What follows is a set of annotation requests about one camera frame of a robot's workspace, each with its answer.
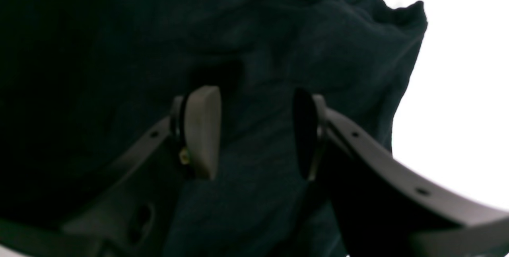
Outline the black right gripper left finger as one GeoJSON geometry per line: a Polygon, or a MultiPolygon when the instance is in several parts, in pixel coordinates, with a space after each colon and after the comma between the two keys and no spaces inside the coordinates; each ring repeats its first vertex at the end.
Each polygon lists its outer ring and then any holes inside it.
{"type": "Polygon", "coordinates": [[[115,161],[1,219],[3,257],[160,257],[189,179],[218,173],[221,94],[202,86],[115,161]]]}

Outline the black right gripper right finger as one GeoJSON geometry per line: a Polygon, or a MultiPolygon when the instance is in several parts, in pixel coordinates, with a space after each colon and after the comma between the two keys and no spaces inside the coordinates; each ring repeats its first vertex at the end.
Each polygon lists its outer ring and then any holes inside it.
{"type": "Polygon", "coordinates": [[[508,212],[417,174],[323,96],[297,88],[301,176],[324,189],[351,257],[505,257],[508,212]]]}

